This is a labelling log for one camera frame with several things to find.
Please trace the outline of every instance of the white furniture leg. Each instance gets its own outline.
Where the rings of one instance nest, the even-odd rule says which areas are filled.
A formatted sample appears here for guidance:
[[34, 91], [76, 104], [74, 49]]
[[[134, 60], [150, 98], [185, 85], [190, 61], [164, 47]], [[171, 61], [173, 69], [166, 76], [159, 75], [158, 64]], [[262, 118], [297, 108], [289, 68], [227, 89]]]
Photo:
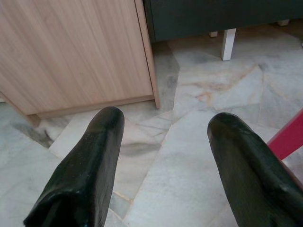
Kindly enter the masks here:
[[217, 36], [218, 36], [218, 32], [210, 32], [210, 33], [209, 33], [209, 36], [210, 36], [211, 38], [217, 37]]
[[286, 26], [288, 25], [289, 20], [280, 20], [278, 21], [278, 25], [279, 26]]
[[232, 56], [232, 46], [235, 39], [236, 29], [228, 29], [224, 31], [224, 39], [222, 46], [221, 58], [223, 61], [231, 59]]

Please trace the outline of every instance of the floor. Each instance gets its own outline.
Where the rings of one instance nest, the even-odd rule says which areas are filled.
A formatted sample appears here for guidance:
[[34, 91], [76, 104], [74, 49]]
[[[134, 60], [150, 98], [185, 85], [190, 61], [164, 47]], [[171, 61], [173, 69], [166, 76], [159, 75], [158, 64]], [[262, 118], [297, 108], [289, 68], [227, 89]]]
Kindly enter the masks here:
[[[206, 129], [219, 112], [242, 118], [265, 142], [303, 106], [303, 21], [238, 29], [232, 60], [223, 34], [153, 46], [161, 109], [119, 106], [125, 131], [106, 227], [236, 227]], [[98, 111], [34, 129], [0, 104], [0, 219], [22, 226], [50, 175]], [[303, 149], [284, 160], [303, 182]]]

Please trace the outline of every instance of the light wood cabinet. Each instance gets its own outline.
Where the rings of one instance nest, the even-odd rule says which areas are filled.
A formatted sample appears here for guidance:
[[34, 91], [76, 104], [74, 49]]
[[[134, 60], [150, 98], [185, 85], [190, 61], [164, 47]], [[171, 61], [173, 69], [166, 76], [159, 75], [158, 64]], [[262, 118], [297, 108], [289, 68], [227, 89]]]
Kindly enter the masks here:
[[157, 98], [146, 37], [141, 0], [0, 0], [0, 91], [35, 118]]

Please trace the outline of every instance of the red object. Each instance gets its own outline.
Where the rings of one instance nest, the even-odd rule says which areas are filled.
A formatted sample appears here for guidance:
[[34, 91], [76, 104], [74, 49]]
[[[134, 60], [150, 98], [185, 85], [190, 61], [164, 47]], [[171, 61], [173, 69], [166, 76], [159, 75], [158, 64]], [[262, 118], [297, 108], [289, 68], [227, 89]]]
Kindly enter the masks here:
[[303, 109], [267, 144], [281, 160], [299, 149], [303, 145]]

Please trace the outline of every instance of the red chair leg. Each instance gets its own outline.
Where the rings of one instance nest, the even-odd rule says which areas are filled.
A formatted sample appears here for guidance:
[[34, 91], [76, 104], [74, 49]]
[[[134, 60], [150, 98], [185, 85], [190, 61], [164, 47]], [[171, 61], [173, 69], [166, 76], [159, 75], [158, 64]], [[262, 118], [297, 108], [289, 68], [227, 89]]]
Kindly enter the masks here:
[[303, 145], [303, 109], [267, 144], [281, 160], [299, 149]]

